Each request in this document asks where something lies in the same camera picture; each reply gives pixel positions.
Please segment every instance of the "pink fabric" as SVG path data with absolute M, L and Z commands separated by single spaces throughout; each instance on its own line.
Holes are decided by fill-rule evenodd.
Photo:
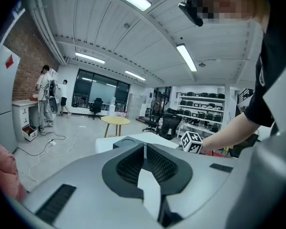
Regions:
M 27 190 L 19 181 L 15 156 L 0 144 L 0 188 L 2 192 L 22 202 Z

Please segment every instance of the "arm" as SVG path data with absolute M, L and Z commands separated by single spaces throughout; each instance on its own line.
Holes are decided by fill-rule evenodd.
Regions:
M 244 113 L 232 120 L 225 129 L 204 140 L 202 152 L 233 146 L 246 140 L 260 125 L 249 120 Z

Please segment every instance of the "brick wall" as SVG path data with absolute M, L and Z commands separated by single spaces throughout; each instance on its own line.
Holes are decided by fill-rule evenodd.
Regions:
M 34 85 L 42 67 L 47 64 L 57 71 L 59 63 L 43 41 L 27 8 L 4 45 L 21 57 L 14 82 L 13 100 L 29 99 L 36 92 Z

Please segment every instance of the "hair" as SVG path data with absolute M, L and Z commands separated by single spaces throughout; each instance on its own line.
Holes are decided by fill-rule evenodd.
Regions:
M 48 65 L 45 65 L 45 66 L 43 66 L 42 70 L 49 71 L 49 70 L 50 70 L 50 67 L 49 67 Z

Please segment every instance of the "person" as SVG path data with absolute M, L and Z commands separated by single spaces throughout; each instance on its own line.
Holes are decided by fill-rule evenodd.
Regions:
M 256 64 L 255 93 L 249 106 L 223 130 L 204 139 L 201 150 L 204 152 L 239 144 L 261 125 L 272 126 L 274 119 L 263 100 L 263 95 L 286 67 L 286 0 L 196 0 L 196 2 L 197 11 L 202 11 L 208 18 L 253 19 L 261 26 L 264 33 L 261 53 Z
M 66 101 L 67 101 L 67 86 L 66 84 L 68 83 L 67 80 L 63 80 L 62 84 L 58 85 L 58 88 L 61 91 L 61 114 L 60 116 L 63 116 L 63 108 L 65 107 L 67 112 L 68 112 L 68 117 L 71 115 L 71 112 L 69 111 L 68 107 L 66 106 Z
M 53 121 L 48 111 L 49 98 L 45 96 L 44 90 L 49 87 L 52 77 L 49 74 L 50 67 L 48 65 L 43 66 L 41 71 L 41 76 L 38 78 L 35 84 L 36 90 L 38 90 L 38 110 L 39 110 L 39 127 L 40 132 L 45 132 L 44 130 L 44 118 L 48 122 L 48 126 L 53 126 Z

